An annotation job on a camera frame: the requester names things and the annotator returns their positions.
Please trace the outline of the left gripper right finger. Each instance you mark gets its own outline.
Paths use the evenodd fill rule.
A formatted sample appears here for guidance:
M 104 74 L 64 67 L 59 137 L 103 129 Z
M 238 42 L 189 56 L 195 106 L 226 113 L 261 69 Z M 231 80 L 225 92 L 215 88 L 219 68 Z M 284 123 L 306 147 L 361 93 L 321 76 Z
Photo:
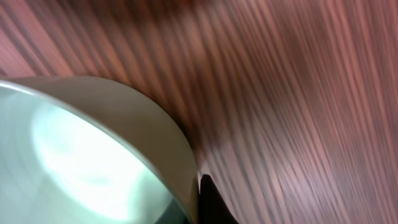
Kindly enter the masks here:
M 208 174 L 200 181 L 198 219 L 199 224 L 238 224 Z

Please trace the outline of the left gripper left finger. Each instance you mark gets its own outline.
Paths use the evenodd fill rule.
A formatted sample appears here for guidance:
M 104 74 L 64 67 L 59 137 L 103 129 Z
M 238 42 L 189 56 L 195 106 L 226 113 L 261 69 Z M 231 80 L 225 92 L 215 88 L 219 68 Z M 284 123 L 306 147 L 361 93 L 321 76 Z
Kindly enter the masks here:
M 178 203 L 172 199 L 155 224 L 188 224 L 189 221 Z

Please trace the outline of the mint green small bowl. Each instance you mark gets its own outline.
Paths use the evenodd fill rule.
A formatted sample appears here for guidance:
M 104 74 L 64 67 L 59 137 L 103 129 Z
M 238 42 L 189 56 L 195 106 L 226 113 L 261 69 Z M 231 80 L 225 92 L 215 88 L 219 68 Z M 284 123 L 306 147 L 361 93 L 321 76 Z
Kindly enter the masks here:
M 95 77 L 1 80 L 2 223 L 198 222 L 191 147 L 154 101 Z

